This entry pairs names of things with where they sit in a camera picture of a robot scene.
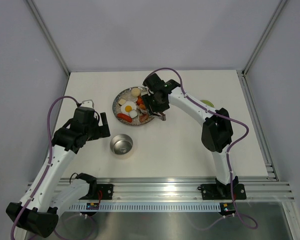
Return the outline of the stainless steel bowl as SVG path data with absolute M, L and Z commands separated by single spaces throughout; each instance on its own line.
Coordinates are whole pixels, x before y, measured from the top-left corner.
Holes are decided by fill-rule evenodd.
M 118 134 L 110 141 L 110 151 L 115 159 L 125 160 L 134 153 L 134 143 L 127 134 Z

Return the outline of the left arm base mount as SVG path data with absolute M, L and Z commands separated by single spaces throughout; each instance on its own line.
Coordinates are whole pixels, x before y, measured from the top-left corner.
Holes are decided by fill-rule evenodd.
M 90 200 L 112 200 L 114 193 L 113 184 L 97 184 L 92 188 L 91 195 L 89 196 Z

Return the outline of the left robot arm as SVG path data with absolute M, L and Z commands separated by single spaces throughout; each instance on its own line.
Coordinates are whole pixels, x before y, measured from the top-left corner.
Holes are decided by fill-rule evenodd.
M 78 174 L 56 197 L 53 194 L 78 151 L 89 141 L 109 136 L 104 112 L 96 114 L 91 107 L 77 107 L 74 116 L 54 133 L 48 157 L 31 187 L 19 202 L 11 202 L 7 206 L 6 213 L 13 221 L 12 228 L 21 228 L 46 238 L 74 202 L 105 199 L 107 193 L 98 187 L 96 177 L 87 173 Z

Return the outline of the stainless steel tongs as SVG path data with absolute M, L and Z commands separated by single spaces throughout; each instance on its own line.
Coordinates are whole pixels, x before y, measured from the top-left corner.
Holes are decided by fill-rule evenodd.
M 166 121 L 166 115 L 162 112 L 152 112 L 150 109 L 141 109 L 140 107 L 138 108 L 142 114 L 147 114 L 149 119 L 157 118 L 160 119 L 161 121 Z

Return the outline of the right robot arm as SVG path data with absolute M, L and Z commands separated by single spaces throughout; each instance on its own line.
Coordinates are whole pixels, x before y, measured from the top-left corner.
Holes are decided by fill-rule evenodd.
M 238 177 L 233 173 L 227 153 L 233 135 L 228 111 L 224 108 L 216 110 L 191 99 L 180 83 L 172 79 L 165 82 L 155 73 L 145 78 L 143 86 L 147 88 L 142 100 L 148 115 L 165 121 L 164 112 L 173 105 L 199 123 L 202 127 L 201 142 L 212 153 L 216 169 L 215 184 L 202 191 L 216 199 L 230 199 L 238 184 Z

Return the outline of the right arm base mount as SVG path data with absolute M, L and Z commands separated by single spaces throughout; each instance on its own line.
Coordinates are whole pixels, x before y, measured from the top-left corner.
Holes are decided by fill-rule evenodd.
M 230 185 L 222 187 L 215 184 L 202 184 L 197 187 L 203 200 L 232 200 Z M 246 200 L 246 192 L 243 184 L 237 184 L 232 188 L 234 200 Z

